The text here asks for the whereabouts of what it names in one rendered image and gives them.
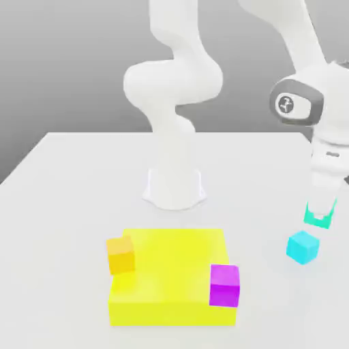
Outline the small magenta cube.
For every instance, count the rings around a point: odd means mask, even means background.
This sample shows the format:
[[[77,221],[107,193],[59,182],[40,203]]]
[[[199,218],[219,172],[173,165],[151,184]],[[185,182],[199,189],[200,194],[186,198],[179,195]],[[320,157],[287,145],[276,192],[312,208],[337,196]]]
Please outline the small magenta cube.
[[[220,307],[239,306],[239,267],[228,264],[212,264],[210,273],[209,305]]]

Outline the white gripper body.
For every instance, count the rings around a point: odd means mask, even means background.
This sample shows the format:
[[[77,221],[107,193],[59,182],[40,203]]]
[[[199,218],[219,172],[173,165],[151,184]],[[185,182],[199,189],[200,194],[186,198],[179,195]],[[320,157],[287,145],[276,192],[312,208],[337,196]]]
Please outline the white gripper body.
[[[331,175],[349,177],[349,145],[313,140],[311,167]]]

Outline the small orange cube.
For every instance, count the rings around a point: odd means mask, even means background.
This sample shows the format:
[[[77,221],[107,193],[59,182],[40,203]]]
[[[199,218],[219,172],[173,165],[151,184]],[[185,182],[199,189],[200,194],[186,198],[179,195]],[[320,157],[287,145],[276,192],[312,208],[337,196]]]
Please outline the small orange cube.
[[[131,237],[109,239],[106,242],[108,265],[111,275],[135,270],[134,244]]]

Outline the small cyan cube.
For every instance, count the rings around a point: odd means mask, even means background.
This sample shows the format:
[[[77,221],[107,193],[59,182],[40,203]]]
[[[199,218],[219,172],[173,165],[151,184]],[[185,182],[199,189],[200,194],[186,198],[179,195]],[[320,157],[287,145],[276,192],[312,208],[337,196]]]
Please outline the small cyan cube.
[[[286,255],[299,264],[307,264],[318,255],[320,240],[305,231],[297,232],[288,239]]]

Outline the large yellow box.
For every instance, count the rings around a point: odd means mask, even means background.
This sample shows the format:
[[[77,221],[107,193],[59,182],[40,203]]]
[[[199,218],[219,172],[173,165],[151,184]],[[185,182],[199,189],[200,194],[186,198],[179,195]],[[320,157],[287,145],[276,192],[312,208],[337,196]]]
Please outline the large yellow box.
[[[112,275],[110,324],[233,326],[237,308],[209,305],[212,264],[228,264],[224,232],[212,228],[125,229],[135,270]]]

